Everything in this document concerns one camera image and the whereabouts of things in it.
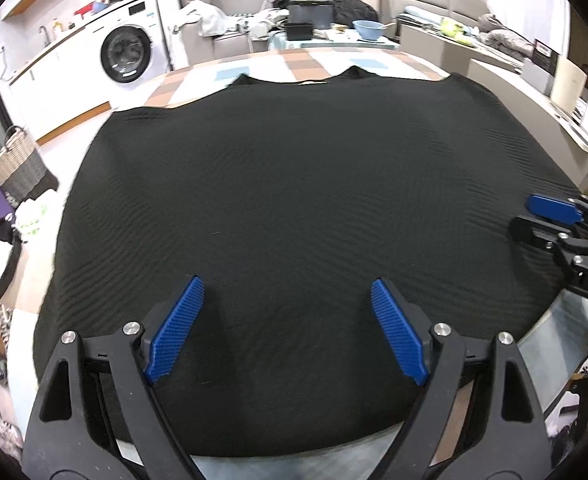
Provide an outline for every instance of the bottle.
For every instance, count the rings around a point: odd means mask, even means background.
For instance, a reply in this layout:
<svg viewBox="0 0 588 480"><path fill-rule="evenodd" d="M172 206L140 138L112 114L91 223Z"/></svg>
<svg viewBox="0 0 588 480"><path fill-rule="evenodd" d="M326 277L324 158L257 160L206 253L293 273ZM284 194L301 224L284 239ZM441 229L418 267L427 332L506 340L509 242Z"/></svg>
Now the bottle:
<svg viewBox="0 0 588 480"><path fill-rule="evenodd" d="M58 21L58 18L54 18L54 25L52 25L52 36L54 37L54 41L63 37L64 30L65 28L63 27L63 24Z"/></svg>

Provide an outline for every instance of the wicker basket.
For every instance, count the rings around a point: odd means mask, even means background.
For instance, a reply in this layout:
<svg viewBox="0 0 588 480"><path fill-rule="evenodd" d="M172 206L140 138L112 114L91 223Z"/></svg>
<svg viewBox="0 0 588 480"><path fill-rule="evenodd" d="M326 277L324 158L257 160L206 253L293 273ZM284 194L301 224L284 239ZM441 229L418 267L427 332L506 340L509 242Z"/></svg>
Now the wicker basket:
<svg viewBox="0 0 588 480"><path fill-rule="evenodd" d="M36 143L20 126L12 126L5 134L5 146L0 149L0 189L7 200L18 206L31 196L40 181L49 173Z"/></svg>

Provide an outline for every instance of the white cloth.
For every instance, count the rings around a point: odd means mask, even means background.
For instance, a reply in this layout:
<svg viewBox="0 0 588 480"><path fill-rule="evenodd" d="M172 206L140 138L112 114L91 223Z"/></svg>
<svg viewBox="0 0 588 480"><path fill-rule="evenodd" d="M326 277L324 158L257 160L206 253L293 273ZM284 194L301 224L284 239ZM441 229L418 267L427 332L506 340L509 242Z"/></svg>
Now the white cloth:
<svg viewBox="0 0 588 480"><path fill-rule="evenodd" d="M200 23L201 36L222 36L235 23L218 7L206 4L201 0L189 2L180 9L174 18L173 30L180 30L187 23Z"/></svg>
<svg viewBox="0 0 588 480"><path fill-rule="evenodd" d="M246 18L238 18L237 28L248 32L252 41L266 41L269 32L289 16L287 9L265 9Z"/></svg>

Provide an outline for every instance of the blue bowl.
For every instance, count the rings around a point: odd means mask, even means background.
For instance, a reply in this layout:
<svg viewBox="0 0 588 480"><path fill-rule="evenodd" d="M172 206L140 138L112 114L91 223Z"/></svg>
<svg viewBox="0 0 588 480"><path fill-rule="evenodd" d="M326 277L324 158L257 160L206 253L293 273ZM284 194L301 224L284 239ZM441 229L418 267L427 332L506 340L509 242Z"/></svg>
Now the blue bowl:
<svg viewBox="0 0 588 480"><path fill-rule="evenodd" d="M385 31L385 26L382 23L370 22L369 20L356 20L352 22L357 33L363 40L376 41Z"/></svg>

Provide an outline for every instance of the white cabinet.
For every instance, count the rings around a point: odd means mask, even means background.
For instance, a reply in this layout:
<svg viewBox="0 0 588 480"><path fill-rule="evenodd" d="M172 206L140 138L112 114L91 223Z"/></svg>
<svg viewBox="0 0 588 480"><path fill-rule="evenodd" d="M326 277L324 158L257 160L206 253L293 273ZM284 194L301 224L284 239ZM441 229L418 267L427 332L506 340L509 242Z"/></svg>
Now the white cabinet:
<svg viewBox="0 0 588 480"><path fill-rule="evenodd" d="M63 40L10 86L35 139L107 102L99 50L89 40L87 30Z"/></svg>

